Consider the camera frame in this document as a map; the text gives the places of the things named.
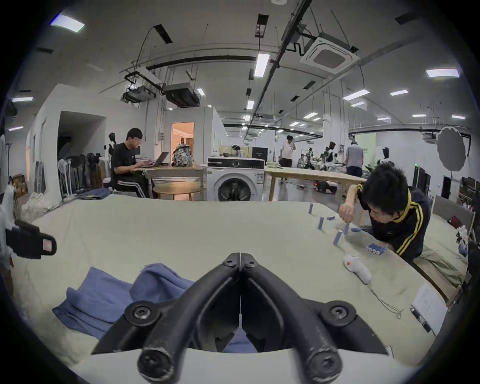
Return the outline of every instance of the white stripe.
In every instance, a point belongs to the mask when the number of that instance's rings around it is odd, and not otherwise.
[[[139,183],[117,180],[117,184],[124,185],[126,187],[136,187],[138,189],[139,193],[140,193],[140,196],[142,196],[144,199],[146,199],[144,191],[142,191],[142,188],[140,187]]]

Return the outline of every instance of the white t-shirt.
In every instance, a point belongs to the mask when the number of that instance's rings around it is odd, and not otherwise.
[[[292,159],[293,155],[293,141],[289,144],[286,142],[282,147],[282,157],[285,159]]]

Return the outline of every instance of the washing machine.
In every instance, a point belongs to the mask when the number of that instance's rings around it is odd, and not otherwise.
[[[262,159],[209,157],[208,201],[261,201],[264,167]]]

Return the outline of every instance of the backpack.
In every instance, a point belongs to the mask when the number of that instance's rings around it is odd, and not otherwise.
[[[173,152],[173,167],[191,167],[192,150],[187,144],[179,144]]]

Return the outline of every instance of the pipe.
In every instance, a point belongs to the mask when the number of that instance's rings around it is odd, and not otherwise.
[[[276,56],[274,65],[270,68],[270,72],[268,74],[268,77],[267,77],[267,80],[265,82],[264,88],[262,89],[262,93],[260,93],[260,97],[259,97],[259,99],[256,103],[255,110],[252,113],[252,117],[254,117],[255,114],[257,113],[258,108],[260,107],[260,104],[261,104],[261,102],[262,102],[262,100],[265,96],[266,91],[267,91],[267,88],[268,88],[270,82],[272,81],[275,70],[277,69],[277,67],[280,66],[280,60],[282,59],[283,54],[285,53],[285,51],[287,49],[287,46],[290,44],[290,40],[292,39],[293,34],[297,30],[297,27],[298,27],[300,21],[302,20],[302,17],[304,16],[306,11],[308,10],[308,7],[310,7],[311,2],[312,2],[312,0],[302,0],[301,2],[299,2],[298,5],[297,5],[295,14],[292,15],[292,17],[290,18],[290,21],[288,22],[287,27],[285,28],[285,31],[283,32],[283,35],[282,35],[282,44],[280,45],[280,50],[278,51],[278,54]],[[250,125],[251,125],[251,123],[248,125],[247,133],[250,129]]]

